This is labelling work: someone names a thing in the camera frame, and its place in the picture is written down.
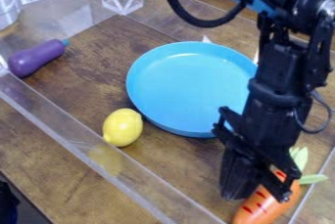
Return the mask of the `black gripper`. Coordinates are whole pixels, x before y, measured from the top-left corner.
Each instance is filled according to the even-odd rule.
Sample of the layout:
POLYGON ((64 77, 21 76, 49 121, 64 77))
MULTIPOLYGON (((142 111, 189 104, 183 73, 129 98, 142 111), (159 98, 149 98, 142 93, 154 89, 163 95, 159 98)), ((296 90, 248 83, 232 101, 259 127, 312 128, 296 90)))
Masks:
POLYGON ((212 132, 225 145, 220 171, 220 194, 228 201, 268 194, 279 202, 291 199, 295 179, 301 170, 289 157, 303 131, 297 120, 305 121, 311 96, 299 89, 277 91, 254 79, 242 113, 220 108, 212 132), (275 165, 280 170, 271 171, 275 165))

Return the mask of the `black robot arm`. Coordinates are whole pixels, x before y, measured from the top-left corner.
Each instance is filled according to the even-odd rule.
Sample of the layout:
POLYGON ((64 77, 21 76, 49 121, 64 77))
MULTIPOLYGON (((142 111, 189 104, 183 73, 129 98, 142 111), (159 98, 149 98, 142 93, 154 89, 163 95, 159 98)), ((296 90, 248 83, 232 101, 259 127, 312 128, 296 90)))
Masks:
POLYGON ((221 196, 245 199, 264 186, 280 202, 301 170, 289 149, 305 127, 315 89, 326 85, 335 0, 237 0, 257 11, 259 62, 242 112, 220 109, 213 134, 225 145, 221 196))

